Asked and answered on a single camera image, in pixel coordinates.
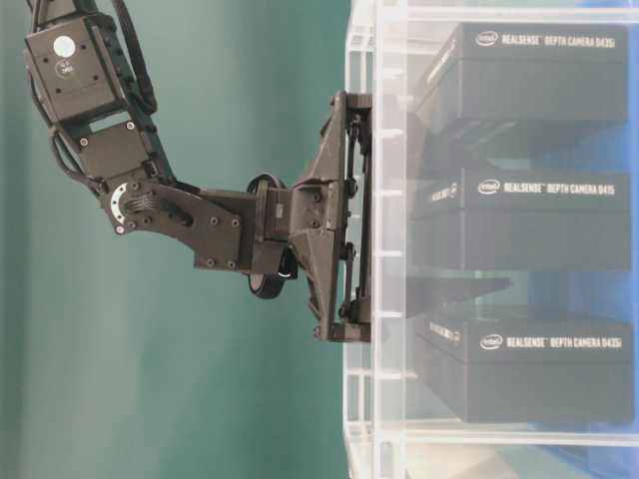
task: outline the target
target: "intel logo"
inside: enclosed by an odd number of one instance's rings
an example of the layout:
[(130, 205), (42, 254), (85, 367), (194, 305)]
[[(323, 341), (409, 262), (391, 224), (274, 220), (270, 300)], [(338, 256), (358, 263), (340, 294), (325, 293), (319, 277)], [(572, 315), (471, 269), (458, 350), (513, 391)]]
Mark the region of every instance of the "intel logo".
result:
[(499, 34), (489, 30), (487, 32), (481, 32), (475, 37), (477, 45), (480, 47), (492, 47), (499, 40)]
[(494, 195), (501, 189), (499, 180), (484, 180), (477, 186), (477, 190), (482, 195)]
[(503, 344), (503, 337), (499, 334), (489, 334), (481, 339), (479, 345), (486, 351), (494, 351), (499, 349)]

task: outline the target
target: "transparent plastic container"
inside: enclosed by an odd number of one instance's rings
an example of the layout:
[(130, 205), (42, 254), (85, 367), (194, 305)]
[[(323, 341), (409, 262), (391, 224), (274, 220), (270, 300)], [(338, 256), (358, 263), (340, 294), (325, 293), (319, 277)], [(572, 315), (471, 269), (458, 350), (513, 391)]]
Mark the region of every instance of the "transparent plastic container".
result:
[(353, 0), (374, 192), (351, 478), (639, 477), (638, 20), (632, 1)]

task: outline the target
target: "stacked boxes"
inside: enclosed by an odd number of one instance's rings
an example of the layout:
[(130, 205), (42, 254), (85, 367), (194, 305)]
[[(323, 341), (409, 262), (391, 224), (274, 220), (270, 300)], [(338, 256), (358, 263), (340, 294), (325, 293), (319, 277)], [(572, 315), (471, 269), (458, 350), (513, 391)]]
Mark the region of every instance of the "stacked boxes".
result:
[[(416, 99), (413, 260), (447, 276), (629, 270), (628, 176), (552, 161), (627, 121), (627, 51), (619, 26), (458, 25)], [(631, 421), (632, 326), (581, 312), (429, 310), (418, 372), (468, 422)]]

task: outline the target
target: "robotic arm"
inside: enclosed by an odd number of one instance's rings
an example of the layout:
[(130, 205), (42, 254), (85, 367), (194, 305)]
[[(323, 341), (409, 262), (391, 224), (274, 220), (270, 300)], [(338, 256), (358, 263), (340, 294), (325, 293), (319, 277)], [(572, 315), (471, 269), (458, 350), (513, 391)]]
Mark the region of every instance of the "robotic arm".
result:
[[(153, 123), (158, 104), (129, 12), (124, 0), (112, 2), (131, 62), (116, 21), (95, 0), (27, 0), (29, 88), (62, 171), (98, 199), (117, 235), (144, 231), (181, 241), (194, 251), (195, 267), (243, 273), (259, 297), (276, 297), (300, 267), (319, 321), (316, 338), (370, 341), (371, 96), (331, 99), (319, 153), (291, 188), (271, 175), (253, 179), (246, 193), (187, 185), (173, 174)], [(96, 127), (122, 114), (121, 123)], [(357, 144), (364, 211), (360, 283), (352, 293), (355, 251), (345, 232)], [(342, 261), (345, 300), (335, 314)]]

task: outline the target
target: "blue surface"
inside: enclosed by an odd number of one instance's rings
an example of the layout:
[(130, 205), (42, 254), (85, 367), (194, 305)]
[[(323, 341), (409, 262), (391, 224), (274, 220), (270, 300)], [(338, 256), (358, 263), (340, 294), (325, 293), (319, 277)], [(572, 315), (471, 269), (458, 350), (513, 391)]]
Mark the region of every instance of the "blue surface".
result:
[[(632, 6), (630, 2), (590, 2), (588, 6)], [(630, 322), (635, 327), (635, 344), (639, 319), (639, 30), (630, 27), (628, 51), (628, 122), (620, 127), (601, 131), (585, 138), (574, 148), (553, 153), (541, 159), (548, 167), (567, 170), (622, 172), (630, 175), (632, 216), (632, 267), (630, 271), (606, 272), (550, 272), (531, 275), (530, 301), (589, 312)], [(583, 432), (637, 433), (639, 432), (639, 348), (635, 348), (635, 421), (625, 426), (591, 425)], [(587, 448), (583, 454), (565, 449), (550, 448), (592, 477), (632, 479), (639, 477), (639, 450), (633, 448)]]

